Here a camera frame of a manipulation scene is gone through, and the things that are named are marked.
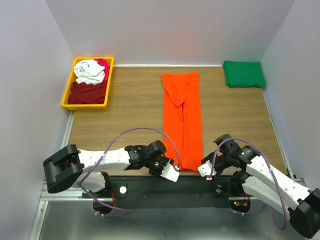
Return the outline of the orange t shirt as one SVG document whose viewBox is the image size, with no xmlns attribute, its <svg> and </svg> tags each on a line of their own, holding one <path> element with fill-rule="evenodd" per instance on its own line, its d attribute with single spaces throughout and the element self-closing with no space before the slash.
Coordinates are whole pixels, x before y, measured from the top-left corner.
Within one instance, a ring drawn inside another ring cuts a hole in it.
<svg viewBox="0 0 320 240">
<path fill-rule="evenodd" d="M 196 173 L 203 159 L 202 116 L 199 73 L 164 73 L 163 132 L 165 155 L 178 164 L 180 171 Z"/>
</svg>

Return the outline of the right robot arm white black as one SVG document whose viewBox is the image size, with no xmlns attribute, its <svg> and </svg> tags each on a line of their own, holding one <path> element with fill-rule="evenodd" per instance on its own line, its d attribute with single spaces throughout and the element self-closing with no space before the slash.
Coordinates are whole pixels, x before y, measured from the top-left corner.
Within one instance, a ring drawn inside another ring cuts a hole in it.
<svg viewBox="0 0 320 240">
<path fill-rule="evenodd" d="M 236 167 L 231 192 L 255 197 L 281 213 L 301 236 L 311 239 L 320 230 L 320 190 L 301 185 L 272 166 L 265 154 L 246 141 L 224 134 L 214 142 L 217 148 L 201 160 L 198 172 L 208 181 L 226 168 Z"/>
</svg>

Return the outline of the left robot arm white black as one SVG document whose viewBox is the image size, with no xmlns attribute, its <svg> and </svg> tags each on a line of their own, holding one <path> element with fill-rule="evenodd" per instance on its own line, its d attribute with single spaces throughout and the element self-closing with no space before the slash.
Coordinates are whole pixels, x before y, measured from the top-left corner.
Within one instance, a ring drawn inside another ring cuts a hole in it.
<svg viewBox="0 0 320 240">
<path fill-rule="evenodd" d="M 85 188 L 100 197 L 111 193 L 107 170 L 140 170 L 176 182 L 180 173 L 174 161 L 165 157 L 166 147 L 157 140 L 149 145 L 128 145 L 116 150 L 89 151 L 69 144 L 43 161 L 47 192 Z"/>
</svg>

